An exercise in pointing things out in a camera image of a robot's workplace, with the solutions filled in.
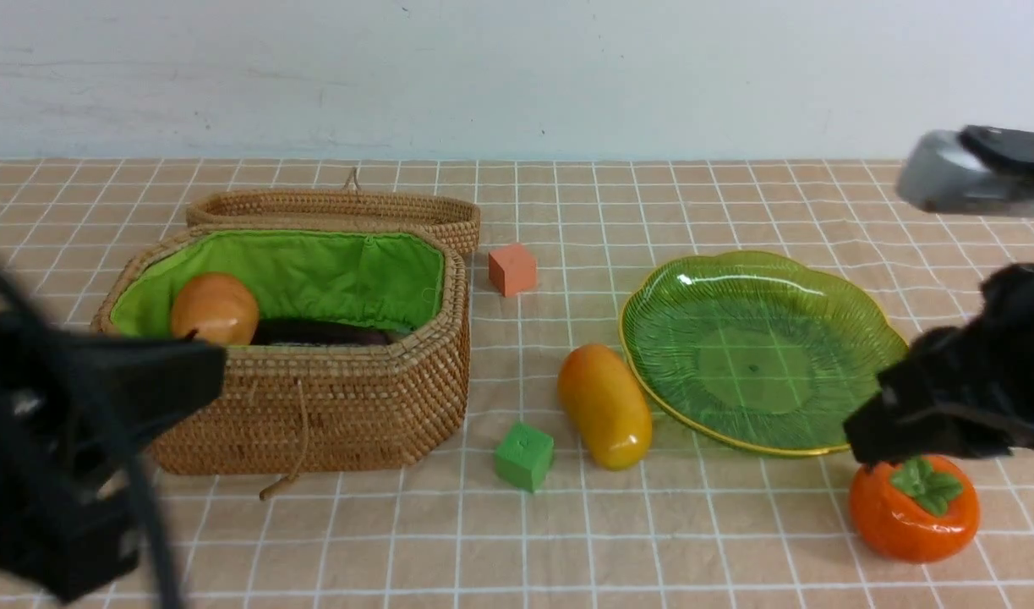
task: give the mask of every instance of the yellow mango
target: yellow mango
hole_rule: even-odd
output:
[[[558,372],[558,400],[597,465],[628,469],[651,447],[651,412],[637,377],[605,344],[579,346]]]

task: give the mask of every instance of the white wall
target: white wall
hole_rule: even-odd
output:
[[[0,0],[0,156],[900,156],[1034,128],[1034,0]]]

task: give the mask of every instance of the scalloped plate edge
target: scalloped plate edge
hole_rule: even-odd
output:
[[[641,389],[644,389],[644,393],[647,393],[648,396],[651,396],[651,400],[656,401],[656,404],[659,405],[660,408],[663,409],[663,412],[666,412],[668,416],[671,416],[671,419],[678,421],[679,423],[686,425],[687,427],[689,427],[694,431],[698,431],[703,433],[704,435],[708,435],[709,438],[719,439],[723,444],[728,444],[728,446],[730,447],[743,449],[746,451],[754,452],[757,454],[780,456],[780,458],[814,458],[814,456],[829,455],[850,450],[851,446],[849,444],[838,444],[834,447],[822,447],[817,449],[805,449],[805,450],[773,449],[773,448],[759,446],[759,444],[746,443],[746,440],[743,439],[732,438],[732,436],[729,435],[724,435],[723,433],[716,431],[714,429],[707,427],[706,425],[701,425],[699,423],[696,423],[696,421],[689,419],[689,417],[687,416],[683,416],[682,413],[676,412],[676,409],[671,407],[671,405],[668,404],[667,401],[664,400],[664,398],[661,397],[659,393],[656,393],[656,391],[651,390],[651,387],[648,387],[647,382],[644,380],[643,374],[640,373],[640,370],[637,370],[637,366],[633,363],[633,354],[630,354],[629,352],[629,344],[628,340],[626,340],[626,331],[625,331],[626,311],[628,311],[629,304],[630,302],[633,301],[633,298],[635,298],[637,295],[647,290],[649,284],[651,284],[655,280],[657,280],[657,278],[659,278],[659,275],[663,273],[667,269],[667,267],[675,265],[676,263],[681,263],[682,260],[699,258],[702,260],[702,262],[708,263],[711,262],[711,260],[717,260],[717,258],[732,258],[734,257],[734,255],[738,253],[761,253],[767,255],[769,258],[774,260],[774,262],[777,263],[786,263],[787,266],[799,267],[810,273],[825,275],[826,277],[829,277],[830,280],[838,282],[838,284],[842,284],[850,291],[861,294],[861,296],[864,297],[864,300],[868,300],[870,304],[873,305],[874,309],[880,312],[881,319],[884,322],[884,327],[887,328],[888,331],[891,332],[893,336],[900,339],[899,342],[903,344],[904,351],[907,351],[908,346],[907,340],[904,339],[904,336],[901,335],[900,332],[896,331],[895,327],[893,327],[888,322],[888,315],[887,313],[884,312],[884,308],[881,307],[881,304],[879,304],[879,302],[869,292],[865,292],[865,290],[854,284],[854,282],[848,281],[845,277],[840,277],[839,275],[834,275],[826,271],[812,269],[811,267],[807,267],[802,263],[797,262],[797,260],[791,260],[788,258],[786,255],[782,255],[780,253],[773,253],[772,251],[765,251],[763,249],[737,249],[734,251],[725,251],[724,253],[718,253],[714,255],[703,255],[695,253],[692,255],[682,255],[682,257],[679,258],[668,260],[668,262],[663,263],[663,265],[660,265],[659,267],[656,267],[655,270],[651,270],[651,272],[647,274],[647,277],[644,277],[644,280],[641,281],[641,285],[637,290],[633,291],[633,294],[630,294],[628,297],[626,297],[625,304],[621,304],[621,311],[618,313],[618,339],[621,342],[621,352],[622,354],[626,355],[626,365],[629,366],[630,371],[633,371],[633,376],[637,378],[637,383],[640,384]]]

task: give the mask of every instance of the wicker basket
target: wicker basket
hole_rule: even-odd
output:
[[[343,189],[231,190],[195,201],[185,211],[188,226],[249,222],[273,227],[301,219],[354,219],[390,231],[415,229],[459,254],[479,249],[479,206],[455,197],[364,190],[357,170],[347,175]]]
[[[285,220],[278,229],[392,233],[371,224]],[[112,312],[154,263],[214,233],[256,232],[254,223],[206,224],[139,253],[119,275],[92,328],[118,332]],[[418,462],[460,428],[469,380],[466,265],[416,229],[401,231],[443,253],[438,314],[389,346],[231,347],[223,394],[162,434],[153,458],[170,474],[285,474],[386,469]]]

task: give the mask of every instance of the gold rim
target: gold rim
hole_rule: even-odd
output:
[[[716,431],[714,429],[711,429],[706,425],[701,425],[697,421],[689,419],[689,417],[683,416],[682,413],[676,412],[676,409],[671,407],[671,405],[668,404],[663,397],[660,397],[659,393],[656,393],[656,391],[651,390],[651,387],[647,386],[647,383],[644,382],[644,377],[641,376],[640,371],[637,370],[637,366],[633,365],[633,355],[630,354],[629,344],[626,343],[626,332],[624,329],[624,321],[626,319],[626,309],[629,308],[629,304],[630,302],[633,301],[633,298],[637,296],[637,294],[643,292],[645,287],[647,287],[648,282],[651,280],[652,277],[656,276],[656,274],[659,274],[667,265],[674,265],[674,263],[679,262],[679,260],[690,260],[690,258],[713,260],[713,258],[722,258],[725,257],[725,255],[730,255],[732,253],[747,253],[748,251],[750,253],[763,253],[765,255],[770,255],[770,257],[772,258],[779,258],[782,260],[782,262],[802,267],[803,269],[810,271],[811,273],[825,275],[826,277],[831,277],[834,281],[839,281],[842,284],[849,285],[854,291],[863,295],[863,297],[866,300],[871,301],[871,304],[873,304],[874,307],[877,309],[877,311],[881,313],[881,318],[884,321],[885,328],[890,329],[892,335],[894,335],[896,338],[900,339],[900,342],[903,344],[904,349],[907,349],[907,340],[904,340],[904,336],[901,336],[900,332],[896,332],[896,329],[890,323],[888,323],[888,313],[884,312],[884,308],[881,308],[881,304],[879,304],[877,300],[874,300],[874,297],[871,296],[869,292],[865,292],[865,290],[854,284],[854,282],[848,281],[846,280],[846,278],[840,277],[839,275],[833,275],[832,273],[828,273],[818,269],[811,269],[811,267],[807,267],[805,265],[802,265],[802,263],[798,263],[797,260],[788,258],[786,255],[774,253],[774,251],[765,251],[763,249],[738,249],[735,251],[726,251],[725,253],[718,253],[717,255],[701,255],[701,254],[682,255],[682,257],[669,260],[669,262],[663,263],[663,265],[656,267],[655,270],[649,272],[647,276],[644,277],[644,280],[641,281],[640,287],[638,287],[636,291],[633,291],[632,294],[626,297],[625,304],[621,305],[621,311],[618,313],[618,338],[621,340],[621,352],[624,352],[624,354],[626,355],[626,365],[629,366],[630,371],[633,371],[633,376],[637,377],[637,383],[640,384],[641,389],[644,389],[645,393],[647,393],[648,396],[651,396],[652,400],[656,401],[656,404],[659,405],[660,408],[663,408],[664,412],[669,414],[669,416],[671,416],[672,419],[678,421],[679,423],[686,425],[687,427],[693,429],[694,431],[702,432],[704,435],[710,436],[710,438],[719,439],[723,444],[728,444],[730,447],[734,447],[737,449],[744,449],[748,451],[753,451],[755,453],[760,453],[765,455],[784,456],[784,458],[810,458],[810,456],[823,456],[834,453],[842,453],[844,451],[849,450],[849,448],[851,448],[851,444],[837,444],[837,446],[832,447],[821,447],[817,449],[805,449],[805,450],[774,449],[771,447],[760,446],[760,444],[746,443],[744,439],[737,439],[737,438],[732,438],[732,436],[729,435],[724,435],[723,433]]]

